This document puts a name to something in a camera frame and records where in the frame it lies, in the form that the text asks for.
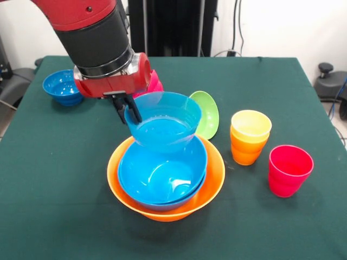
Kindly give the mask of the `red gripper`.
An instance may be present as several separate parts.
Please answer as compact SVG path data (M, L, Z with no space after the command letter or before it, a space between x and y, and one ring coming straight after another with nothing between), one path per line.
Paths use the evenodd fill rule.
M77 67L73 69L74 82L79 92L87 98L103 98L105 93L125 91L127 94L144 92L151 80L150 62L145 53L135 53L125 69L101 78L87 78ZM123 124L139 124L142 116L132 96L112 96L113 106Z

